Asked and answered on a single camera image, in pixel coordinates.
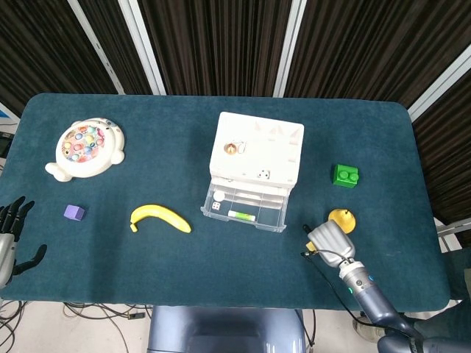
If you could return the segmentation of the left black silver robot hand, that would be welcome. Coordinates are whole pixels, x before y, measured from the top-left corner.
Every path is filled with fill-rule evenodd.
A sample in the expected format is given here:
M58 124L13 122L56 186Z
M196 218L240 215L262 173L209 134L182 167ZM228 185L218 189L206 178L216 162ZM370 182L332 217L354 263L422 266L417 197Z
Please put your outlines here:
M47 251L47 245L41 244L31 260L17 264L16 251L25 218L35 205L34 201L24 204L25 200L26 197L21 196L7 206L1 206L1 289L5 288L13 277L36 267Z

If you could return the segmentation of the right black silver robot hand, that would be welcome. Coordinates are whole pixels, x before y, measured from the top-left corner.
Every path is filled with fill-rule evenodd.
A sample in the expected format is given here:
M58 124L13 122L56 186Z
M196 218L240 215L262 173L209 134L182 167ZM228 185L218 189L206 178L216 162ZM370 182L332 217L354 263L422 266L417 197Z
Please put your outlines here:
M304 224L302 228L308 236L307 250L319 254L328 266L340 268L354 261L355 246L335 221L326 221L314 229Z

